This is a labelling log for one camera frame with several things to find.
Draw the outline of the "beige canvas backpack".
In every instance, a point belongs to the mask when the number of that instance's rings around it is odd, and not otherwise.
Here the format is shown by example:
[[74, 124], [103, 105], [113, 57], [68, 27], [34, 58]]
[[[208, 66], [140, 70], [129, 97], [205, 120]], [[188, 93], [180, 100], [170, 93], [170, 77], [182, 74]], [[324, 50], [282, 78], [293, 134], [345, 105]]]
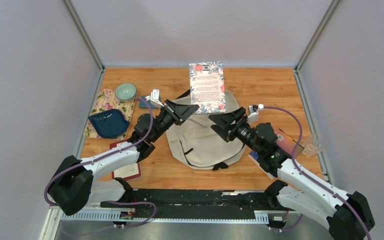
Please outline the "beige canvas backpack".
[[165, 133], [172, 156], [196, 170], [228, 168], [243, 156], [245, 145], [238, 139], [224, 141], [213, 129], [208, 107], [200, 108], [183, 124], [172, 125]]

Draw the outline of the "floral cover book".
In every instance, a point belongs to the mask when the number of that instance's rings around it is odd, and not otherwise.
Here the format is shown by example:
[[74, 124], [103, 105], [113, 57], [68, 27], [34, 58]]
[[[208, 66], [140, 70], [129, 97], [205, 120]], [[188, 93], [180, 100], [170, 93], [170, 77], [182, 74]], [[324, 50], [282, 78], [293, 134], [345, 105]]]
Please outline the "floral cover book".
[[199, 115], [226, 112], [225, 78], [222, 61], [190, 63], [190, 102]]

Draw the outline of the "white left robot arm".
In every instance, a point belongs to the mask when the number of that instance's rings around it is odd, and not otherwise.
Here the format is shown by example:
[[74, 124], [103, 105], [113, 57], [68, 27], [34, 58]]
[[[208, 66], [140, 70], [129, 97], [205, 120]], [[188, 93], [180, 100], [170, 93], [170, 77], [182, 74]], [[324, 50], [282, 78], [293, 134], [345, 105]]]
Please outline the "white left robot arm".
[[182, 125], [199, 106], [165, 100], [157, 116], [142, 114], [131, 136], [120, 146], [91, 157], [66, 157], [48, 182], [44, 199], [58, 206], [67, 215], [79, 212], [85, 206], [111, 201], [128, 207], [133, 194], [122, 180], [100, 181], [105, 175], [146, 159], [155, 149], [153, 145], [172, 125]]

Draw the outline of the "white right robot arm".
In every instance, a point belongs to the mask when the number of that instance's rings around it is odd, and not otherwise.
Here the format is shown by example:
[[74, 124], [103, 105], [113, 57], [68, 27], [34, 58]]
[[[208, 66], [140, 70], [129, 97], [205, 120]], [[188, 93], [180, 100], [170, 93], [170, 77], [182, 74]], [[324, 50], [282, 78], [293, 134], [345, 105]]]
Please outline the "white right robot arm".
[[271, 123], [251, 127], [262, 105], [251, 105], [229, 113], [210, 115], [211, 128], [225, 141], [240, 140], [254, 151], [256, 164], [276, 178], [266, 190], [265, 203], [273, 210], [281, 206], [295, 210], [326, 228], [335, 240], [370, 240], [375, 226], [367, 198], [349, 193], [316, 176], [278, 144]]

